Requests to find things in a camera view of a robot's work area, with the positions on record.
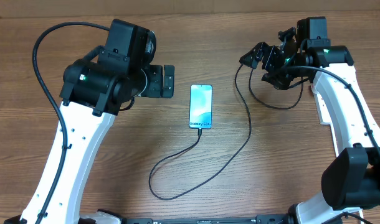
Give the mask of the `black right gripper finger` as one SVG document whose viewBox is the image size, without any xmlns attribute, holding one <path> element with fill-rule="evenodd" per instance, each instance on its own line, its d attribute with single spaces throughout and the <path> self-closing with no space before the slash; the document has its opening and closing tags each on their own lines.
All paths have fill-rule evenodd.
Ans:
<svg viewBox="0 0 380 224">
<path fill-rule="evenodd" d="M 265 73 L 263 74 L 261 80 L 273 85 L 274 87 L 280 87 L 277 74 Z"/>
<path fill-rule="evenodd" d="M 258 43 L 249 52 L 241 56 L 239 63 L 246 67 L 256 69 L 259 62 L 262 60 L 265 52 L 265 44 Z"/>
</svg>

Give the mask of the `blue Galaxy smartphone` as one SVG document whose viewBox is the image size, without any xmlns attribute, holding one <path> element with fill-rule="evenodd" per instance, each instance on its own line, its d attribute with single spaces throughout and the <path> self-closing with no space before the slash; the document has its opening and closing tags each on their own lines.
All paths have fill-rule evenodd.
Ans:
<svg viewBox="0 0 380 224">
<path fill-rule="evenodd" d="M 189 127 L 191 129 L 212 128 L 211 85 L 191 85 Z"/>
</svg>

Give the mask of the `white power strip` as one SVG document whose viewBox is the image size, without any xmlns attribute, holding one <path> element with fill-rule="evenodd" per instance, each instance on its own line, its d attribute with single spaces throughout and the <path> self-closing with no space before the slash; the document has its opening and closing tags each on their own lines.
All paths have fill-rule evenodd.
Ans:
<svg viewBox="0 0 380 224">
<path fill-rule="evenodd" d="M 320 93 L 315 89 L 315 86 L 313 83 L 310 86 L 311 86 L 311 90 L 315 99 L 316 109 L 317 109 L 320 124 L 330 125 L 331 117 L 326 108 L 324 99 L 321 97 Z"/>
</svg>

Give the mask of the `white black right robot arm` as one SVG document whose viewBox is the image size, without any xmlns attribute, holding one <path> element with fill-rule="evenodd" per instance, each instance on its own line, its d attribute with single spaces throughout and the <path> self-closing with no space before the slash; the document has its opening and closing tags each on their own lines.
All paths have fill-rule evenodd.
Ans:
<svg viewBox="0 0 380 224">
<path fill-rule="evenodd" d="M 349 50 L 333 46 L 325 17 L 307 17 L 278 33 L 280 45 L 260 42 L 239 62 L 265 70 L 262 80 L 278 90 L 309 82 L 320 121 L 331 127 L 337 156 L 321 177 L 321 191 L 278 215 L 257 215 L 257 223 L 341 223 L 362 219 L 380 206 L 380 128 L 356 79 Z"/>
</svg>

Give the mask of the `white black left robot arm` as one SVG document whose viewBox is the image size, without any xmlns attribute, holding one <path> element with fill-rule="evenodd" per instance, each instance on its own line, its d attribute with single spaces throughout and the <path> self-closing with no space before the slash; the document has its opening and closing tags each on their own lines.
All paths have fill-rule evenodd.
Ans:
<svg viewBox="0 0 380 224">
<path fill-rule="evenodd" d="M 64 72 L 59 123 L 40 182 L 24 211 L 9 223 L 123 223 L 99 209 L 81 215 L 80 206 L 98 149 L 121 111 L 136 97 L 171 98 L 174 67 L 152 63 L 152 30 L 119 19 L 99 45 Z"/>
</svg>

